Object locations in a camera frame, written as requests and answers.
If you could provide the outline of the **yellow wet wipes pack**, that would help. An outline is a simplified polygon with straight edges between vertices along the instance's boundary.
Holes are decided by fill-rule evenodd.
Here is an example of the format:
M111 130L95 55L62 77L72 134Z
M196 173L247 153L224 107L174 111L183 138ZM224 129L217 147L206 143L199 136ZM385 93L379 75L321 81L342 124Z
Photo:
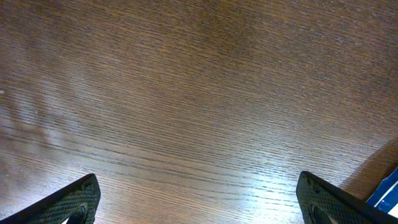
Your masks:
M398 208L398 170L395 169L388 177L383 179L376 191L367 199L370 206L387 213L395 218Z

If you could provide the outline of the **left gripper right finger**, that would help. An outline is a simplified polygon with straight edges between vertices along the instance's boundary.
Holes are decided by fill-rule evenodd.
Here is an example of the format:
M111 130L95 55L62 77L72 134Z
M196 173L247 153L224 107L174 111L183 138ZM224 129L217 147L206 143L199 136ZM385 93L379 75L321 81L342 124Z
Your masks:
M300 173L296 195L305 224L397 224L397 218L308 171Z

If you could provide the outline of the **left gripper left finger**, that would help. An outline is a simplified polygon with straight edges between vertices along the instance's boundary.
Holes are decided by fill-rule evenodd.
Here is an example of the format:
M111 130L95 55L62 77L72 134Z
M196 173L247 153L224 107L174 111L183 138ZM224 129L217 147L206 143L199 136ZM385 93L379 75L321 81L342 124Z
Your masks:
M93 224L100 198L98 180L94 174L88 174L1 223Z

